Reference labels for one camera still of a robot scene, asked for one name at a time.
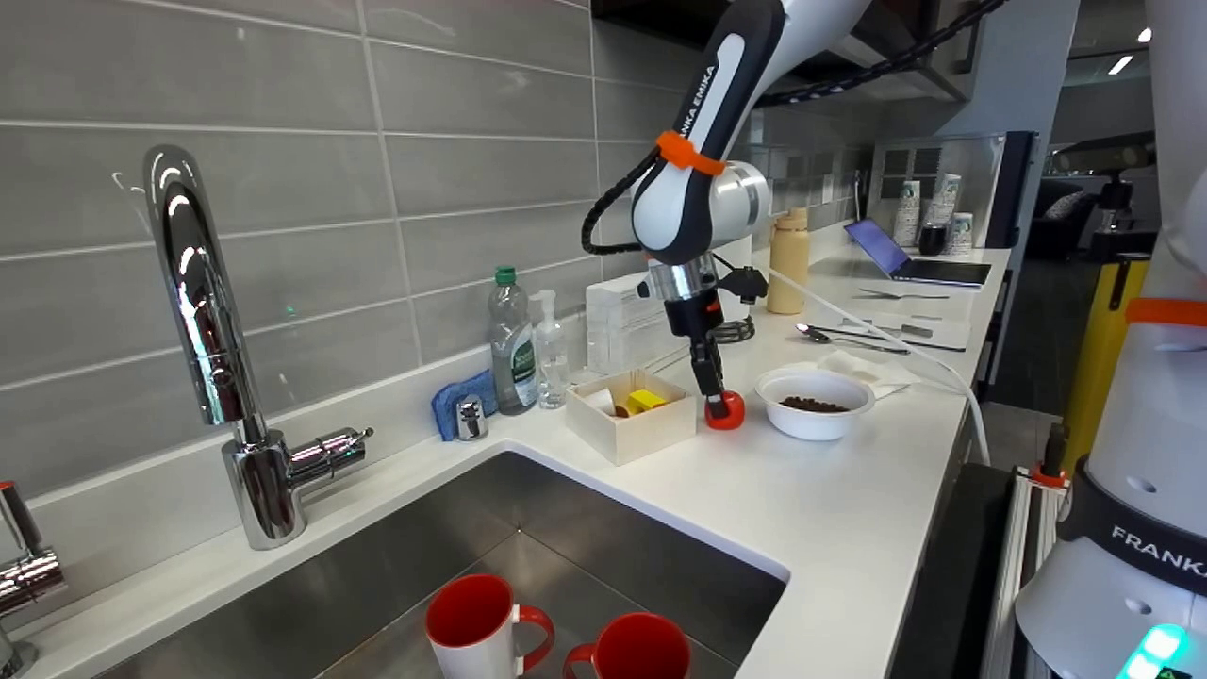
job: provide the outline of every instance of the ceiling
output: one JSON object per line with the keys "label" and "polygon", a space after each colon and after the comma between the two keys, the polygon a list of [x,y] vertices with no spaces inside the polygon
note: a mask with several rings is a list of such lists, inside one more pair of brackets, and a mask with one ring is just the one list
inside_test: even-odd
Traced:
{"label": "ceiling", "polygon": [[1084,0],[1080,30],[1066,52],[1066,86],[1105,84],[1108,68],[1130,52],[1118,80],[1148,80],[1148,49],[1135,34],[1148,25],[1144,0]]}

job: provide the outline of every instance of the kitchen sink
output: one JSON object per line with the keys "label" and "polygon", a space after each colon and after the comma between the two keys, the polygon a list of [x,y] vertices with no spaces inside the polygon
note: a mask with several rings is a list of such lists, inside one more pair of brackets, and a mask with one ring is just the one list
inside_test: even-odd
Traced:
{"label": "kitchen sink", "polygon": [[422,612],[475,569],[549,612],[557,641],[534,675],[562,675],[570,646],[645,608],[681,626],[695,679],[724,679],[786,591],[772,573],[503,452],[106,675],[426,679],[436,669]]}

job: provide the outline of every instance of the cable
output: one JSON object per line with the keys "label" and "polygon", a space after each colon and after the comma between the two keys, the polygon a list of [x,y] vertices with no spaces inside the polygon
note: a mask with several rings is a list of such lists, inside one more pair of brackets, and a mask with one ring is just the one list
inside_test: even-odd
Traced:
{"label": "cable", "polygon": [[617,240],[617,245],[597,245],[593,232],[597,232],[597,221],[599,213],[630,187],[639,186],[639,176],[655,166],[659,153],[650,149],[627,176],[617,176],[593,207],[587,213],[581,220],[581,247],[585,254],[597,254],[597,256],[614,256],[614,254],[640,254],[640,240]]}
{"label": "cable", "polygon": [[768,91],[753,107],[757,109],[766,109],[766,107],[802,107],[802,103],[819,103],[819,98],[831,98],[831,95],[840,95],[840,91],[858,91],[858,86],[863,86],[863,84],[871,84],[879,76],[889,76],[889,70],[908,70],[922,60],[928,60],[943,41],[951,41],[958,30],[978,25],[985,16],[993,16],[1002,2],[1008,0],[979,0],[979,2],[968,0],[967,10],[958,19],[951,19],[943,30],[912,41],[908,49],[900,49],[895,55],[875,60],[863,70],[839,76],[839,80],[825,80],[825,84],[811,84],[811,86],[801,86],[801,91]]}
{"label": "cable", "polygon": [[993,467],[979,401],[978,401],[978,391],[968,388],[968,379],[967,379],[951,362],[943,362],[943,359],[934,359],[934,356],[912,350],[912,348],[900,343],[895,333],[881,333],[881,329],[871,325],[866,315],[840,309],[839,301],[831,301],[825,293],[819,293],[819,289],[811,289],[811,286],[801,286],[793,275],[786,275],[786,271],[778,271],[778,266],[768,266],[768,275],[778,275],[778,280],[782,280],[786,286],[793,286],[795,293],[825,305],[831,313],[854,322],[858,329],[871,333],[875,338],[881,338],[881,343],[889,343],[889,348],[898,348],[898,350],[907,350],[907,356],[917,356],[917,359],[938,366],[938,371],[951,376],[951,384],[962,388],[962,396],[968,401],[972,428],[978,428],[978,452],[979,452],[979,462]]}

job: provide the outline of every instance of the white countertop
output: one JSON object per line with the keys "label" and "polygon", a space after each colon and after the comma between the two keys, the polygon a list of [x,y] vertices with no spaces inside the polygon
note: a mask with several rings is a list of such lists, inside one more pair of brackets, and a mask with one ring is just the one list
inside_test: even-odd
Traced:
{"label": "white countertop", "polygon": [[[985,254],[985,260],[995,266],[968,305],[972,343],[967,356],[938,356],[967,376],[978,371],[1008,254]],[[801,343],[788,315],[753,322],[753,343],[724,348],[728,388],[739,388],[749,408],[737,432],[700,428],[614,467],[567,426],[567,411],[527,411],[495,420],[490,436],[475,444],[422,441],[378,457],[311,498],[311,527],[279,550],[250,550],[235,527],[73,602],[40,628],[30,626],[30,641],[40,646],[30,675],[94,675],[463,467],[516,447],[788,579],[739,671],[743,679],[875,679],[886,671],[907,613],[967,405],[956,388],[912,384],[875,405],[839,444],[782,436],[762,413],[753,379],[772,366],[819,359],[825,348]]]}

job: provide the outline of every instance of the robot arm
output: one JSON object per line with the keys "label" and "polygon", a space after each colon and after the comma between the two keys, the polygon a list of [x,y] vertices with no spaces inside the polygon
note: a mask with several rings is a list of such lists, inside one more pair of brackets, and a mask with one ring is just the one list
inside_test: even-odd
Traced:
{"label": "robot arm", "polygon": [[753,98],[801,60],[844,37],[866,0],[731,0],[722,16],[705,68],[676,119],[670,141],[699,161],[659,158],[635,187],[635,232],[654,256],[654,286],[676,334],[692,338],[692,366],[705,396],[709,426],[743,420],[739,396],[724,391],[715,275],[709,247],[737,236],[714,213],[714,169],[728,153]]}

